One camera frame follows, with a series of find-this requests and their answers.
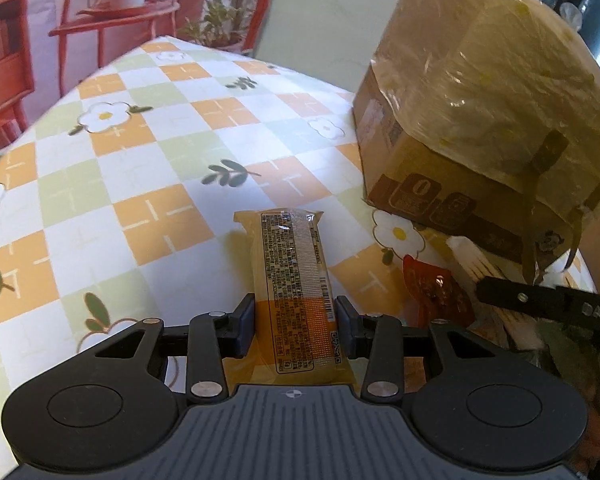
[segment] nutrition label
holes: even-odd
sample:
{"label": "nutrition label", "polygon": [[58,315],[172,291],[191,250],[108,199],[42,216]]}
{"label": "nutrition label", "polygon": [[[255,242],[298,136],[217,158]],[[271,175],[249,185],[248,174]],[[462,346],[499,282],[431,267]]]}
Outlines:
{"label": "nutrition label", "polygon": [[[314,357],[325,356],[320,342],[321,332],[328,338],[329,313],[317,273],[317,240],[308,224],[306,218],[298,218],[294,212],[262,214],[273,346],[276,368],[281,374],[313,370]],[[328,292],[326,295],[333,315]],[[312,339],[318,348],[312,348]]]}

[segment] snack wrapper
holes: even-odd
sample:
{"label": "snack wrapper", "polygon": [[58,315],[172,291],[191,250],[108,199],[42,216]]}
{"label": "snack wrapper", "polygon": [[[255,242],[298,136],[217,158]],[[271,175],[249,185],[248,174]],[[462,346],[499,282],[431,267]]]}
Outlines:
{"label": "snack wrapper", "polygon": [[247,357],[225,360],[238,383],[354,383],[340,351],[318,220],[299,209],[238,211],[251,240],[256,333]]}

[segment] orange square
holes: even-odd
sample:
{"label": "orange square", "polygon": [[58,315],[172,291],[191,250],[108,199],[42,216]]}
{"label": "orange square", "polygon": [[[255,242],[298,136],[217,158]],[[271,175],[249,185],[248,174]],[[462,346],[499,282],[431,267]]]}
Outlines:
{"label": "orange square", "polygon": [[251,75],[277,75],[280,73],[273,68],[269,68],[266,63],[261,61],[234,61],[234,63]]}
{"label": "orange square", "polygon": [[386,266],[382,262],[379,245],[373,244],[329,270],[362,312],[380,312],[408,320],[414,317],[413,312],[410,315],[405,312],[410,309],[414,310],[417,320],[417,306],[411,304],[402,269],[395,264]]}
{"label": "orange square", "polygon": [[141,114],[131,114],[131,118],[126,123],[89,135],[93,151],[97,156],[155,142],[154,134]]}
{"label": "orange square", "polygon": [[336,149],[339,150],[344,156],[346,156],[351,163],[362,171],[362,161],[360,161],[360,149],[357,144],[341,144],[336,146]]}
{"label": "orange square", "polygon": [[186,81],[187,79],[202,79],[211,77],[211,74],[198,63],[184,63],[181,65],[165,65],[160,67],[172,81]]}
{"label": "orange square", "polygon": [[0,293],[0,323],[59,297],[43,231],[0,247],[0,272],[14,288]]}
{"label": "orange square", "polygon": [[257,118],[235,97],[191,103],[212,130],[256,124]]}
{"label": "orange square", "polygon": [[147,43],[141,48],[145,52],[174,52],[175,50],[180,50],[177,46],[175,46],[173,43],[169,43],[168,41]]}
{"label": "orange square", "polygon": [[277,96],[301,117],[331,114],[331,110],[310,94],[277,94]]}
{"label": "orange square", "polygon": [[90,77],[78,85],[80,99],[111,94],[112,92],[120,92],[122,90],[126,90],[126,87],[118,74]]}
{"label": "orange square", "polygon": [[214,237],[182,184],[113,205],[138,265]]}
{"label": "orange square", "polygon": [[247,169],[278,206],[297,207],[329,196],[329,190],[294,156],[251,164]]}
{"label": "orange square", "polygon": [[0,158],[0,184],[13,189],[38,178],[35,142],[23,144]]}

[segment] wall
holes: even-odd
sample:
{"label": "wall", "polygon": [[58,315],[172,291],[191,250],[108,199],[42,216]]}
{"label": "wall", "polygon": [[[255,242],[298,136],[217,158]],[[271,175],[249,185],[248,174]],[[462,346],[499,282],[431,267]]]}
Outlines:
{"label": "wall", "polygon": [[255,51],[356,91],[397,0],[273,0]]}

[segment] checkered tablecloth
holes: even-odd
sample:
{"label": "checkered tablecloth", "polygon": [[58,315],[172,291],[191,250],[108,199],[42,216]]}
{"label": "checkered tablecloth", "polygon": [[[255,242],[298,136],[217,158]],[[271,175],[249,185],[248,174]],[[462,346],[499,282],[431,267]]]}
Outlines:
{"label": "checkered tablecloth", "polygon": [[[253,290],[236,210],[324,211],[334,294],[410,322],[400,258],[452,256],[442,235],[363,202],[352,98],[173,38],[66,95],[0,159],[0,410],[23,382],[135,320],[232,310]],[[570,278],[587,288],[576,267]],[[181,370],[170,362],[175,390]],[[0,478],[14,465],[0,430]]]}

